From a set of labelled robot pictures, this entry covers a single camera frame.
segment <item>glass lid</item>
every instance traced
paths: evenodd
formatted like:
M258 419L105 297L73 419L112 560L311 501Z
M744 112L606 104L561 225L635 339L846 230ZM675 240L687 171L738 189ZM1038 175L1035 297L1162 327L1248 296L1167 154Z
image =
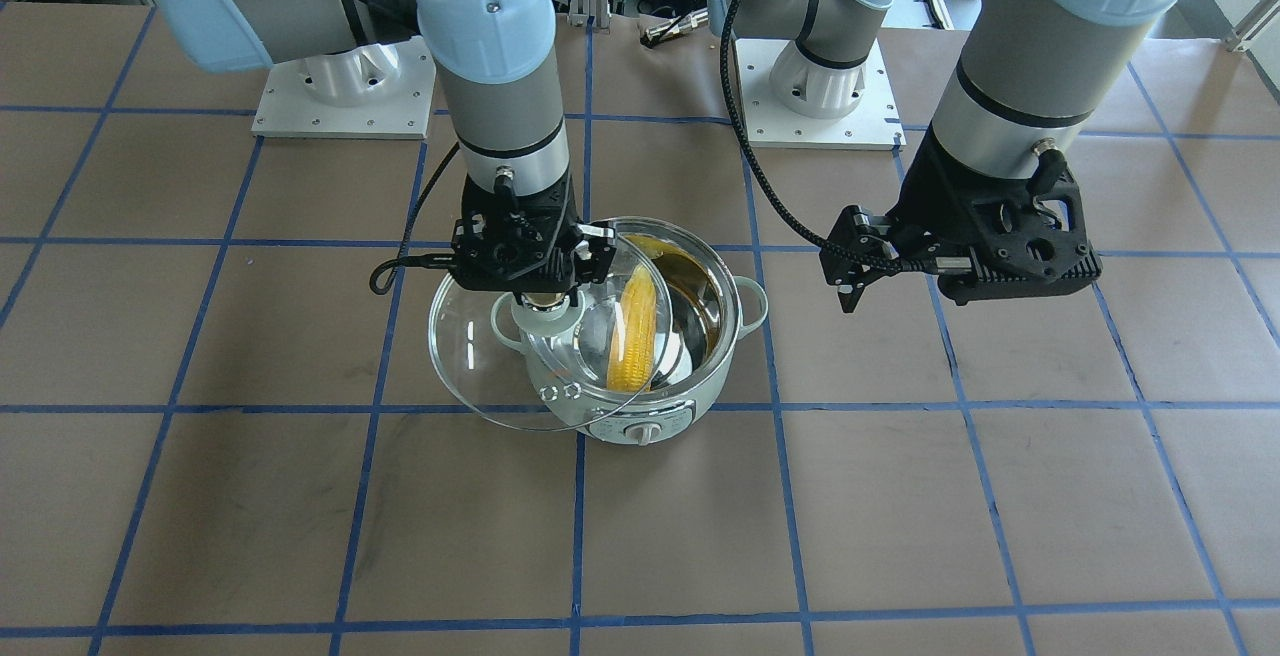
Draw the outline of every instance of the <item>glass lid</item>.
M522 430L566 430L649 391L673 341L662 274L626 238L602 283L570 295L467 291L445 275L428 319L440 381L476 414Z

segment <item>tiled surface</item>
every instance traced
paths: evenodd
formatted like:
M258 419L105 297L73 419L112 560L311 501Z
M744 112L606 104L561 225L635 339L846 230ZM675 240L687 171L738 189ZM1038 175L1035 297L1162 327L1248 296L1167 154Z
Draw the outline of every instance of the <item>tiled surface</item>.
M1135 410L974 414L1023 597L1212 596Z
M1280 589L1280 411L1157 411L1156 423L1222 591Z
M814 610L1009 603L959 413L801 411L786 434Z
M1236 652L1226 621L1217 611L1033 616L1032 633L1036 636L1036 652L1043 656L1208 656Z
M813 625L817 656L854 653L947 653L1021 656L1014 619L936 619L910 621L819 623Z
M717 410L628 450L458 413L438 274L366 291L447 115L425 150L259 142L262 74L145 22L0 10L0 653L1276 653L1280 109L1238 55L1147 44L1085 126L1097 291L902 275L850 318L748 190L709 37L562 28L584 209L772 297ZM897 163L762 154L801 220L892 204L963 40L884 32Z

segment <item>white mounting plate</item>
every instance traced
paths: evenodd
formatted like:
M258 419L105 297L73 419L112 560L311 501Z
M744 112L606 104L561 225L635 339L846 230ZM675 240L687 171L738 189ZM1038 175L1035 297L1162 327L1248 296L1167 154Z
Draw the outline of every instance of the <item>white mounting plate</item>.
M275 64L262 87L252 132L276 138L426 138L435 88L435 62L421 36L393 46L403 69L402 87L360 106L315 100L292 63Z
M736 41L741 109L753 146L887 151L906 144L878 41L867 55L861 102L840 119L800 115L773 95L769 69L786 45L787 41L776 38Z

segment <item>pot handle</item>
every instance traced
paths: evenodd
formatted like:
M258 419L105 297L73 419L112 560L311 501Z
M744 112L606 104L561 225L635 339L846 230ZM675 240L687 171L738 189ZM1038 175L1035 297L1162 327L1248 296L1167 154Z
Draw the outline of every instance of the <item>pot handle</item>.
M525 345L521 343L520 341L516 341L515 338L508 337L507 333L502 332L502 327L498 325L498 314L502 311L502 308L506 306L508 301L511 301L516 296L511 292L498 296L498 300L493 302L493 309L489 309L489 328L493 329L494 338L500 341L503 346L511 348L512 351L524 354Z
M745 275L733 277L733 283L737 286L739 292L750 291L755 295L755 301L760 305L760 315L754 322L742 324L737 331L737 340L741 341L748 334L760 328L764 319L769 316L769 297L764 293L764 287L755 282L755 279L746 278Z

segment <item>yellow corn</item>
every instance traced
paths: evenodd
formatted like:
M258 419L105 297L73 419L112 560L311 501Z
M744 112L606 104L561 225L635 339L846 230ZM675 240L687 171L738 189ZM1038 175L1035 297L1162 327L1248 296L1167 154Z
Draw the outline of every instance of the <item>yellow corn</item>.
M631 273L613 318L605 386L611 391L635 393L653 375L653 346L658 329L658 287L644 265L637 265Z

